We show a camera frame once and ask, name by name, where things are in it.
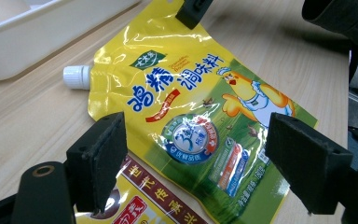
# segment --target brand logo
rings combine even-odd
[[[176,161],[197,164],[208,160],[218,147],[217,130],[200,115],[180,115],[164,127],[164,146]]]
[[[139,56],[139,58],[134,63],[132,63],[131,66],[145,70],[148,67],[158,64],[158,62],[163,58],[165,58],[164,54],[149,50],[148,52],[145,52]]]

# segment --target yellow package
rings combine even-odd
[[[124,111],[128,147],[218,223],[270,223],[288,185],[264,154],[269,115],[316,119],[154,0],[99,49],[89,114]]]
[[[206,223],[130,156],[124,160],[103,214],[76,212],[78,224]]]

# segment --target black clamp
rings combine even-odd
[[[185,0],[176,14],[176,19],[181,21],[189,29],[199,24],[203,15],[213,0]]]

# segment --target black object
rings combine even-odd
[[[213,0],[185,0],[176,14],[176,19],[181,21],[189,29],[194,29],[201,21],[212,1]]]
[[[126,143],[124,113],[99,119],[68,149],[65,163],[48,161],[24,172],[18,193],[0,201],[0,224],[76,223],[74,205],[103,213]]]
[[[345,223],[358,223],[358,172],[352,154],[299,119],[272,113],[266,155],[310,213],[332,215],[337,203]]]

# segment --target green logo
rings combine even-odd
[[[148,52],[143,53],[139,58],[131,64],[132,67],[145,70],[148,67],[158,64],[159,60],[165,58],[164,54],[149,50]]]

